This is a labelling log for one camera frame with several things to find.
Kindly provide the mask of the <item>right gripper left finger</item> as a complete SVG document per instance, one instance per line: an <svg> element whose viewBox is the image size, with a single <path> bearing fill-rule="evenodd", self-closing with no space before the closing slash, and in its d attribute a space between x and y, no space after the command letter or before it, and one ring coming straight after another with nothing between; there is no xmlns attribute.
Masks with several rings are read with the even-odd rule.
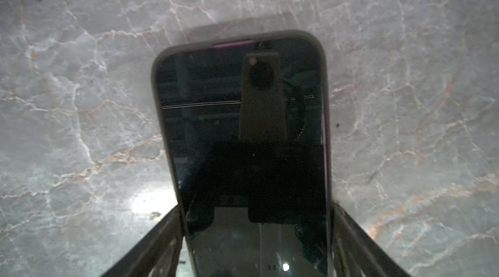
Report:
<svg viewBox="0 0 499 277"><path fill-rule="evenodd" d="M175 277L183 238L181 214L175 206L103 275Z"/></svg>

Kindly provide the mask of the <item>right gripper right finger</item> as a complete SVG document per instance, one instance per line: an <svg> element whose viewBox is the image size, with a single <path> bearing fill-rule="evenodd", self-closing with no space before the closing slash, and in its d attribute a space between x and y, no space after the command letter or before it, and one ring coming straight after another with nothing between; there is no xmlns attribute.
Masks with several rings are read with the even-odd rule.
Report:
<svg viewBox="0 0 499 277"><path fill-rule="evenodd" d="M331 203L331 276L409 276L336 202Z"/></svg>

